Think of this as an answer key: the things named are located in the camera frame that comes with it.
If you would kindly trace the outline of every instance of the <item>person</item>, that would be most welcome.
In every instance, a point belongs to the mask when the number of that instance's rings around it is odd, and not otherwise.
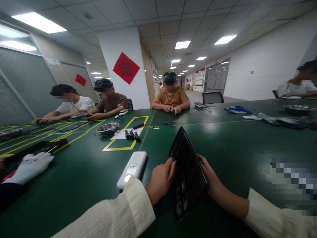
[[[65,102],[55,111],[49,112],[42,118],[36,118],[32,124],[59,121],[81,112],[88,112],[95,105],[91,98],[79,96],[76,89],[67,84],[55,85],[50,94],[62,98]]]
[[[174,72],[164,74],[165,88],[162,88],[152,102],[152,108],[165,110],[179,114],[182,110],[190,107],[191,103],[184,88],[177,85],[177,77]]]
[[[120,111],[128,109],[128,100],[125,95],[116,93],[113,83],[108,79],[96,81],[94,89],[101,92],[104,98],[87,115],[89,120],[100,120],[106,117],[117,115]]]
[[[317,60],[306,62],[303,66],[298,67],[297,70],[297,76],[278,86],[278,96],[317,96],[317,87],[312,82],[303,82],[303,80],[311,80],[314,74],[317,73]]]
[[[206,158],[197,156],[208,180],[211,198],[260,237],[317,237],[315,221],[293,210],[276,207],[251,188],[248,199],[233,194],[220,182]],[[176,168],[177,161],[169,158],[153,169],[146,187],[131,177],[116,199],[97,203],[53,238],[138,237],[154,222],[152,206],[167,194]]]

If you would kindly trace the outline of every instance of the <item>floor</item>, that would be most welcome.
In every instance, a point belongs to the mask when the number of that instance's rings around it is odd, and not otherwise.
[[[187,93],[187,96],[189,98],[189,101],[191,102],[191,107],[194,107],[195,102],[202,103],[201,92],[186,90],[186,93]],[[244,100],[230,98],[230,97],[224,97],[224,102],[241,102],[241,101],[244,101]]]

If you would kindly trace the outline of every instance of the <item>stainless steel bowl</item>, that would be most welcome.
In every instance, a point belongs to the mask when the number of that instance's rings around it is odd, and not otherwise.
[[[316,108],[303,105],[284,105],[283,108],[286,112],[298,114],[298,115],[309,115],[311,112],[315,111]]]
[[[105,124],[101,127],[98,127],[96,131],[103,134],[103,135],[109,135],[109,134],[116,132],[118,127],[119,127],[119,123],[111,122],[111,123]]]

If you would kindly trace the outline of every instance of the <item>white sleeve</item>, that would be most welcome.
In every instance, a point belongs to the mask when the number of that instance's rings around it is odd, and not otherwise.
[[[67,104],[63,102],[61,106],[59,106],[59,108],[56,109],[56,111],[60,112],[61,114],[65,114],[65,113],[69,113],[69,108]]]
[[[92,101],[91,98],[85,98],[85,100],[83,101],[80,109],[85,110],[86,112],[88,112],[89,110],[93,109],[95,107],[94,102]]]
[[[317,91],[317,88],[315,87],[315,85],[313,83],[307,83],[305,88],[306,88],[306,92],[307,93],[311,93],[313,91]]]
[[[291,209],[280,209],[250,188],[244,222],[260,237],[316,237],[317,223]]]
[[[53,238],[138,237],[154,220],[144,186],[131,177],[116,199],[97,203]]]

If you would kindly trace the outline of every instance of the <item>red diamond sign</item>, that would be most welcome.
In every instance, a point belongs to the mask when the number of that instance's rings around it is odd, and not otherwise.
[[[140,67],[125,53],[121,52],[113,71],[128,84],[131,84]]]

